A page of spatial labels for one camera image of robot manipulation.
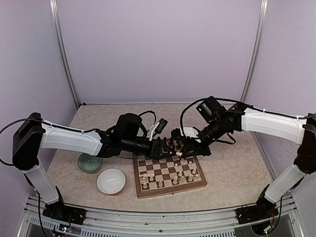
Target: chessboard border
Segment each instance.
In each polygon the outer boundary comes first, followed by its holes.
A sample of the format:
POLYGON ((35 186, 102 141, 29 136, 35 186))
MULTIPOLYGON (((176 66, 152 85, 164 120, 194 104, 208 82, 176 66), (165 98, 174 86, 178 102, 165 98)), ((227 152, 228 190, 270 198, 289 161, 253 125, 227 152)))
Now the chessboard border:
POLYGON ((204 188, 207 185, 207 181, 206 181, 206 178, 204 176, 203 170, 199 164, 198 158, 195 156, 190 157, 190 158, 194 159, 194 162, 197 166, 197 169, 201 170, 201 172, 199 172, 200 177, 201 177, 200 181, 183 184, 181 186, 181 187, 183 187, 183 189, 181 189, 181 190, 178 190, 179 186, 176 185, 176 186, 161 188, 161 189, 156 189, 156 190, 142 191, 142 187, 140 184, 140 178, 139 178, 138 159, 137 159, 137 156, 135 156, 133 154, 133 168, 134 168, 134 177, 135 177, 137 197, 139 199, 141 199, 141 198, 153 198, 153 197, 159 197, 159 196, 176 194, 176 193, 186 192, 186 191, 190 191, 190 190, 194 190, 194 189, 204 188))

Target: green bowl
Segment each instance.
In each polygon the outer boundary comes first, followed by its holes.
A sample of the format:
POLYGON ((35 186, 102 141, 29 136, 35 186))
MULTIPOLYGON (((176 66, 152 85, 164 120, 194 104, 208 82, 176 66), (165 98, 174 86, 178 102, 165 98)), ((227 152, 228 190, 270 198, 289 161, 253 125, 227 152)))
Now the green bowl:
POLYGON ((78 158, 78 167, 83 172, 93 174, 98 172, 103 162, 103 158, 90 156, 88 154, 82 153, 78 158))

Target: chessboard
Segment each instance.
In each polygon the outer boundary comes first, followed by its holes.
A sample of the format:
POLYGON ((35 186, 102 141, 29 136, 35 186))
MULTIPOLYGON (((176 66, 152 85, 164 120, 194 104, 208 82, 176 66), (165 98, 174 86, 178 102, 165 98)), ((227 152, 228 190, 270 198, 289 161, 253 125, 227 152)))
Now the chessboard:
MULTIPOLYGON (((166 141, 181 150, 182 142, 166 141)), ((136 193, 138 198, 151 198, 185 192, 206 186, 207 181, 197 157, 173 156, 160 160, 145 156, 133 157, 136 193)))

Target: wall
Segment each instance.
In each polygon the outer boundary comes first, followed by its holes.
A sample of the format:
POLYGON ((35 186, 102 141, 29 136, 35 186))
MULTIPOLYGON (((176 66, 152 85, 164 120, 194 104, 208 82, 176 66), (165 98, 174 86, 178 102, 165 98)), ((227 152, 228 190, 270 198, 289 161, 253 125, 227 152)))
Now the wall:
MULTIPOLYGON (((0 6, 0 127, 31 112, 67 125, 75 107, 58 51, 49 1, 0 0, 0 6)), ((0 136, 0 157, 10 163, 12 135, 19 125, 0 136)), ((39 155, 45 167, 52 152, 39 155)), ((20 171, 0 164, 0 236, 14 235, 30 190, 20 171)))
POLYGON ((260 1, 63 0, 58 8, 82 102, 241 97, 260 1))
MULTIPOLYGON (((316 112, 316 2, 269 0, 254 81, 247 99, 259 108, 293 115, 316 112)), ((279 175, 298 146, 258 134, 279 175)), ((316 175, 293 192, 308 237, 316 231, 316 175)))

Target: table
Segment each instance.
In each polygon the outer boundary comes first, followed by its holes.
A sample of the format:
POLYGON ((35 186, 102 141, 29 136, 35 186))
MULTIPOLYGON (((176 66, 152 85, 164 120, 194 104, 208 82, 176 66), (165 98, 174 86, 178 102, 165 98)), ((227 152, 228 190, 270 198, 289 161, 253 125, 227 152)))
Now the table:
MULTIPOLYGON (((146 110, 153 110, 158 120, 164 118, 168 121, 161 137, 170 137, 171 130, 179 127, 179 116, 186 106, 185 104, 86 105, 79 108, 71 127, 106 130, 116 124, 122 114, 140 114, 146 110)), ((195 126, 200 129, 207 125, 195 107, 185 113, 183 121, 184 126, 195 126)), ((153 115, 144 115, 143 123, 149 128, 153 123, 153 115)), ((253 203, 271 179, 252 135, 248 132, 235 132, 234 137, 237 140, 235 145, 214 143, 210 146, 212 151, 210 157, 198 157, 208 182, 205 188, 174 195, 138 199, 132 160, 117 157, 104 159, 97 173, 86 174, 77 167, 80 153, 58 150, 48 169, 48 176, 53 184, 58 186, 66 203, 102 209, 184 212, 253 203), (99 174, 110 168, 122 171, 126 177, 124 189, 115 196, 105 195, 96 185, 99 174)))

